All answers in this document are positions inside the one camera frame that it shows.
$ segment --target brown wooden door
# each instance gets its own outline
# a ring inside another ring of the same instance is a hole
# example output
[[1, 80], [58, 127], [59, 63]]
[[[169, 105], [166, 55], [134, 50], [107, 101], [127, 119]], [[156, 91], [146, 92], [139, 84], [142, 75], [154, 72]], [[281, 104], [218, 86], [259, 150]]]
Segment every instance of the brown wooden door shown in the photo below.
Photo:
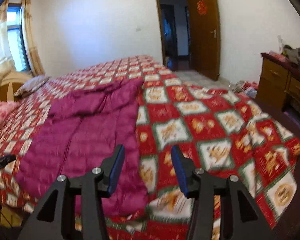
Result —
[[189, 0], [191, 67], [218, 80], [220, 20], [218, 0]]
[[176, 58], [178, 57], [178, 44], [174, 6], [170, 4], [160, 4], [160, 8], [164, 34], [165, 53], [166, 56], [170, 58]]

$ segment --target headboard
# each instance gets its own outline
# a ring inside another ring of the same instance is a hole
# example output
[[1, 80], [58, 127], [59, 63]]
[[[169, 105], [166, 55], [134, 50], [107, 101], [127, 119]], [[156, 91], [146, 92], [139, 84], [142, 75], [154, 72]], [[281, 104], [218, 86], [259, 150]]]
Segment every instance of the headboard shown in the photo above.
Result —
[[0, 81], [0, 101], [18, 101], [13, 94], [32, 76], [23, 73], [12, 71]]

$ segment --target metal bolt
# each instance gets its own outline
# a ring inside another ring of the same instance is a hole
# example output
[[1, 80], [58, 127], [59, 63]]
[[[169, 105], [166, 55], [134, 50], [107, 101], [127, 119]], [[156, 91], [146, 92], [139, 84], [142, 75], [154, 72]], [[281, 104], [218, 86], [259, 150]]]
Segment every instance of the metal bolt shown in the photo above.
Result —
[[197, 169], [194, 170], [194, 172], [196, 174], [204, 174], [204, 169], [203, 168], [197, 168]]
[[233, 181], [233, 182], [237, 182], [239, 180], [239, 178], [238, 178], [237, 175], [231, 175], [230, 180]]
[[65, 175], [60, 175], [60, 176], [58, 176], [57, 180], [60, 181], [60, 182], [63, 182], [63, 181], [66, 180], [66, 178], [67, 177]]
[[93, 168], [93, 169], [92, 169], [92, 173], [93, 173], [93, 174], [99, 174], [99, 173], [101, 173], [101, 171], [102, 171], [102, 169], [99, 168], [99, 167], [96, 167], [96, 168]]

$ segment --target purple quilted fabric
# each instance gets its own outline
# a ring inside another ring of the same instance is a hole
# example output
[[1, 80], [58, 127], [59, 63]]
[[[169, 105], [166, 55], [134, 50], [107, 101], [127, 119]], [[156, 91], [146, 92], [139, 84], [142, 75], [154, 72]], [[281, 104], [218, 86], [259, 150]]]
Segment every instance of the purple quilted fabric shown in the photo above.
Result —
[[[103, 199], [106, 216], [129, 215], [144, 209], [147, 190], [138, 174], [139, 150], [135, 135], [143, 81], [123, 80], [77, 90], [56, 101], [23, 158], [16, 180], [30, 195], [40, 198], [58, 175], [82, 176], [125, 146], [125, 161], [117, 189]], [[76, 201], [76, 210], [80, 210]]]

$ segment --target red and white checkered bedspread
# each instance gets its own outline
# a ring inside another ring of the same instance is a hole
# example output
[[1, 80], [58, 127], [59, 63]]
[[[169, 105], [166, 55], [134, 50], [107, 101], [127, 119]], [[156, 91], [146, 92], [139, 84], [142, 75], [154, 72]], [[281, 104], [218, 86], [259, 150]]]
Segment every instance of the red and white checkered bedspread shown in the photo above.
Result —
[[[51, 103], [77, 89], [115, 80], [143, 78], [136, 136], [140, 176], [149, 192], [145, 218], [107, 219], [110, 239], [185, 239], [192, 200], [178, 189], [170, 150], [179, 144], [197, 167], [221, 177], [237, 174], [273, 227], [290, 203], [300, 141], [249, 98], [227, 90], [206, 90], [182, 82], [152, 57], [138, 56], [98, 64], [49, 81], [20, 101], [0, 130], [0, 157], [16, 161], [0, 171], [3, 204], [32, 212], [37, 199], [15, 182], [32, 138], [45, 122]], [[214, 237], [220, 226], [220, 198], [215, 197]]]

